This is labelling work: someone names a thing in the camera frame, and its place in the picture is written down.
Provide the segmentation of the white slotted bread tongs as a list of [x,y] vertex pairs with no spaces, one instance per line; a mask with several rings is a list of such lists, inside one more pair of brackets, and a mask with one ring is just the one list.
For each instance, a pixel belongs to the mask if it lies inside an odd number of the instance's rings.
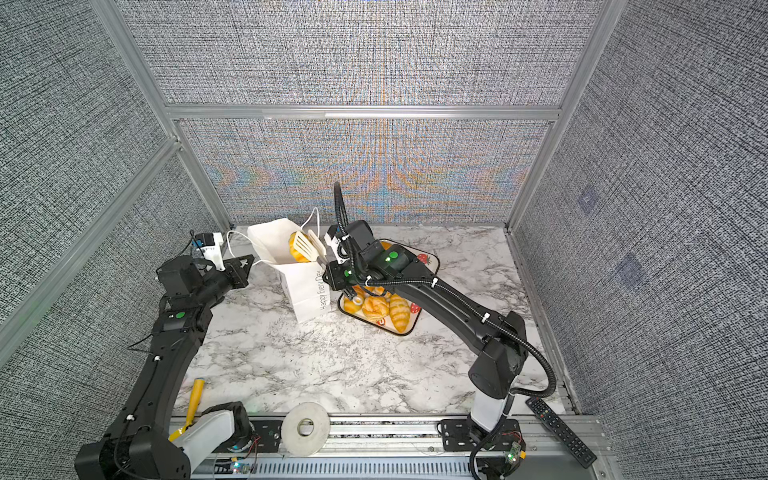
[[327,264],[325,256],[318,250],[318,248],[312,243],[310,238],[303,231],[297,231],[294,234],[292,247],[303,258],[310,262],[316,262],[320,265]]

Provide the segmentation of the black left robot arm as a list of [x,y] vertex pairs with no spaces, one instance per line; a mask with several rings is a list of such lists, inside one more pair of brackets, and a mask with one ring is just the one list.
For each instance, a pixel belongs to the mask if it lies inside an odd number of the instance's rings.
[[102,439],[82,446],[74,461],[81,479],[188,479],[219,448],[241,451],[254,439],[244,405],[205,410],[170,437],[172,410],[188,367],[204,343],[212,309],[242,289],[254,258],[227,259],[221,269],[204,258],[181,255],[156,271],[165,289],[152,327],[146,361],[124,406]]

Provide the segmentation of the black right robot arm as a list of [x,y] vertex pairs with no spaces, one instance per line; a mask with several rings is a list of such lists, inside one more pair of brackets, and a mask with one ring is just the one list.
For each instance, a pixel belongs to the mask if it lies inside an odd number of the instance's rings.
[[471,300],[439,279],[406,247],[384,245],[362,220],[331,226],[325,241],[335,259],[326,267],[323,280],[350,300],[359,297],[366,316],[386,312],[392,321],[398,321],[415,305],[447,326],[477,355],[468,372],[475,387],[470,413],[475,426],[491,431],[505,415],[513,395],[531,394],[513,385],[535,351],[520,315],[502,315]]

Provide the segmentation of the white paper gift bag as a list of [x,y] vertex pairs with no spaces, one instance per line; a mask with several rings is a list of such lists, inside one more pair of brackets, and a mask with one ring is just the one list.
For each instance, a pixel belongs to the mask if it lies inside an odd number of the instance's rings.
[[231,236],[237,235],[251,247],[261,264],[277,272],[299,322],[312,320],[331,309],[330,289],[322,280],[322,265],[317,261],[299,262],[291,254],[289,240],[303,232],[292,220],[280,218],[248,226],[244,233],[230,230],[224,235],[228,250]]

